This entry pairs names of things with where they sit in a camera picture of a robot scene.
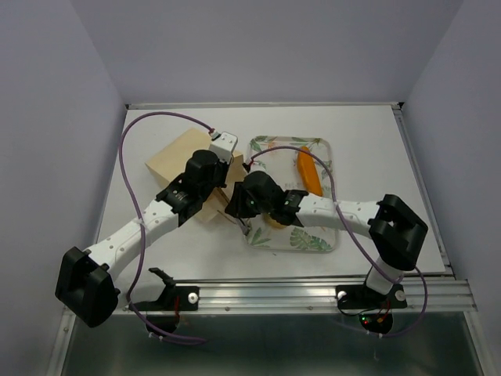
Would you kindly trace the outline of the twisted croissant bread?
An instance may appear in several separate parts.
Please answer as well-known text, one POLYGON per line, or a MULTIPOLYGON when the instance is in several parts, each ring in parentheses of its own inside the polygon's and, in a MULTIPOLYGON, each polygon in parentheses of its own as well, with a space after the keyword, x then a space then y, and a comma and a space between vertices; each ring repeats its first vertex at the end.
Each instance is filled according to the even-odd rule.
POLYGON ((287 227, 286 225, 283 225, 283 224, 279 223, 278 221, 276 221, 275 219, 273 219, 271 217, 271 215, 265 215, 265 221, 269 226, 271 226, 272 228, 277 229, 277 230, 282 230, 282 229, 285 229, 287 227))

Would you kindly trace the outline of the metal kitchen tongs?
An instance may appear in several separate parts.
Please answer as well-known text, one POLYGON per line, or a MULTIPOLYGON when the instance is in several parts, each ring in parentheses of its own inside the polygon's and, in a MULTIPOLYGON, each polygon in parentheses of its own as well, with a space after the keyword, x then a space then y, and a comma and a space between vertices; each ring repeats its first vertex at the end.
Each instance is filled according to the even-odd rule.
POLYGON ((235 223, 238 225, 244 236, 247 236, 250 233, 251 225, 248 219, 235 219, 235 223))

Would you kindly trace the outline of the beige paper bag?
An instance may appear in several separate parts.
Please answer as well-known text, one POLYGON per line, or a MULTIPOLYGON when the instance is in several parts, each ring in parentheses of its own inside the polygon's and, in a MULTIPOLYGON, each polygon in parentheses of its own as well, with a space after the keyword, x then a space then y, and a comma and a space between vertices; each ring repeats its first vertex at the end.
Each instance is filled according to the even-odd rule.
MULTIPOLYGON (((193 153, 196 150, 207 149, 210 141, 211 138, 207 133, 190 128, 147 160, 146 167, 163 189, 185 171, 186 162, 193 153)), ((236 220, 224 213, 224 209, 232 196, 234 183, 243 180, 245 171, 242 166, 243 153, 235 150, 232 155, 233 161, 226 178, 227 187, 218 188, 209 196, 201 211, 195 215, 200 222, 210 222, 221 215, 232 224, 236 224, 236 220)))

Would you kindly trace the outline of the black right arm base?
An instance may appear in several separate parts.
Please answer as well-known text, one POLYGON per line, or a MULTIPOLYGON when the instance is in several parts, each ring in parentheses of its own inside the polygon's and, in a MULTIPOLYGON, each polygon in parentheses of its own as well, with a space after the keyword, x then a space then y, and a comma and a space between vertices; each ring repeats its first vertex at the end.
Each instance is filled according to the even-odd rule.
POLYGON ((393 309, 405 309, 408 304, 401 284, 382 295, 365 284, 342 284, 335 287, 337 308, 342 315, 356 317, 362 329, 384 336, 393 328, 393 309))

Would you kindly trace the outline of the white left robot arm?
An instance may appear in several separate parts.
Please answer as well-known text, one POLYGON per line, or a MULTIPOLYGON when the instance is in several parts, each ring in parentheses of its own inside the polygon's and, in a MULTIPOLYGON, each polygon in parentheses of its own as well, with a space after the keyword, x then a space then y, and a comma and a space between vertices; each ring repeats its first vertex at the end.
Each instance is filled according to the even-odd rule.
POLYGON ((86 248, 68 250, 62 258, 55 296, 88 327, 104 323, 124 300, 114 282, 152 243, 197 214, 216 188, 225 186, 232 162, 228 148, 197 150, 178 175, 140 214, 86 248))

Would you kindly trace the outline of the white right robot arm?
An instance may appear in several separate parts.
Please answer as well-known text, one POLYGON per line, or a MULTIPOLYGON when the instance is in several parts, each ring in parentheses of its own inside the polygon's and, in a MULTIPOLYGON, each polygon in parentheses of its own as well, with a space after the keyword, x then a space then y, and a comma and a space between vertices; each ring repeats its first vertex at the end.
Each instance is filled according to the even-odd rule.
POLYGON ((252 172, 234 185, 225 213, 235 219, 266 214, 283 226, 345 230, 357 247, 358 235, 373 241, 378 258, 360 287, 361 299, 377 306, 405 272, 416 267, 428 225, 400 197, 380 201, 334 201, 305 190, 283 190, 270 175, 252 172))

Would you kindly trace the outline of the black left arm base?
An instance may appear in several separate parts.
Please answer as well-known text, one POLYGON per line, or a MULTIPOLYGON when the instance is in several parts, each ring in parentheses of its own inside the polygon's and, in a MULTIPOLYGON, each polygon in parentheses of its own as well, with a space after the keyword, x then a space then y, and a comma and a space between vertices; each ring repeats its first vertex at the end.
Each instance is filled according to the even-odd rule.
POLYGON ((177 345, 195 346, 207 342, 206 339, 175 334, 181 322, 181 312, 196 312, 200 302, 200 288, 197 286, 178 286, 177 282, 163 270, 153 267, 148 271, 159 277, 164 284, 156 298, 142 298, 138 303, 132 301, 132 288, 126 295, 128 308, 145 324, 150 338, 160 342, 177 345))

